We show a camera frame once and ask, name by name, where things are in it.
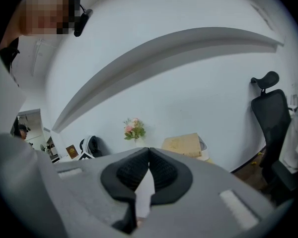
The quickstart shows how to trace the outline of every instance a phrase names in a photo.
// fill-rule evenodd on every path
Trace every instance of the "headset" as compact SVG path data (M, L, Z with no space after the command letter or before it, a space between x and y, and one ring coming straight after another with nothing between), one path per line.
M87 21L93 15L93 10L92 9L87 9L86 10L84 8L84 6L81 5L81 4L79 6L82 8L83 14L80 16L79 22L75 25L74 35L76 37L79 37L82 34Z
M93 10L92 9L87 9L86 10L84 8L84 6L80 3L80 0L74 0L74 1L79 2L79 6L83 10L83 14L80 16L78 21L75 20L75 25L74 25L74 35L76 37L79 37L79 36L81 36L87 21L92 16Z

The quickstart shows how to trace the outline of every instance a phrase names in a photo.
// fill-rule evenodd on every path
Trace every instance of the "gray surface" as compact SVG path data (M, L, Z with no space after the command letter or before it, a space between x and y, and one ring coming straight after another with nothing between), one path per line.
M170 52L172 54L174 54L174 52L179 54L183 52L183 48L187 51L186 46L190 46L189 49L193 47L197 48L201 47L202 43L204 43L204 45L211 45L212 41L219 40L222 42L222 45L223 42L232 43L232 41L250 43L255 46L282 45L282 40L228 27L199 27L160 36L125 52L90 78L64 107L56 119L52 130L60 133L78 117L98 105L100 99L97 95L103 92L105 88L108 88L108 86L114 85L120 79L135 72L134 69L137 67L134 65L142 62L146 64L149 61L152 63L153 60L157 61L157 59L160 60L163 57L168 57Z
M55 164L55 168L57 172L75 168L82 169L82 173L63 179L66 187L92 215L97 216L100 221L111 226L116 221L124 218L128 205L109 196L100 182L100 175L110 163L119 161L135 151L137 149L88 161L59 163Z
M10 133L25 99L0 58L0 133Z
M129 156L124 153L53 165L49 156L26 142L0 135L0 192L13 213L41 237L129 237L110 224L124 216L126 204L113 200L100 183L101 171ZM269 201L222 168L160 150L184 163L193 174L189 191L174 204L153 206L131 235L135 238L222 238L241 234L219 193L232 189L262 220L273 211ZM60 179L58 172L81 168Z
M254 226L254 228L241 233L235 238L261 238L268 237L268 234L272 230L272 227L276 227L279 221L285 216L288 210L291 208L293 204L293 199L288 200L279 206L272 214L270 214L265 221L260 222L258 225Z
M193 174L189 191L176 203L153 206L144 223L135 230L137 238L164 237L233 237L242 232L219 193L232 189L235 194L263 219L273 206L260 193L224 169L180 154L159 151L187 165Z

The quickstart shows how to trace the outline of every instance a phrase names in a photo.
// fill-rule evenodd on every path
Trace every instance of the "black cushion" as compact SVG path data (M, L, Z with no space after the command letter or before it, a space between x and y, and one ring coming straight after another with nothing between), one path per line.
M267 89L276 85L279 81L279 76L276 72L270 71L263 78L255 78L253 77L250 82L257 83L258 87L261 89Z

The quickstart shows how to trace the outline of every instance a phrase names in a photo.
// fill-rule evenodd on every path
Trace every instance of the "white shirt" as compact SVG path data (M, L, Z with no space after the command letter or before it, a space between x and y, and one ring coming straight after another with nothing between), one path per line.
M279 161L282 162L291 173L298 171L298 110L287 130Z

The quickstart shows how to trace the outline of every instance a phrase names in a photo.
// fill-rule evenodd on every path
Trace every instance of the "wall shelf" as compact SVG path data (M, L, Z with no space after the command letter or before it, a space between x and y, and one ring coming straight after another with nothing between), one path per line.
M252 43L259 46L283 45L283 41L277 35L276 38L272 38L226 27L188 29L155 38L126 52L90 78L62 110L52 130L61 132L71 122L98 104L91 102L95 96L146 64L200 47L234 43Z

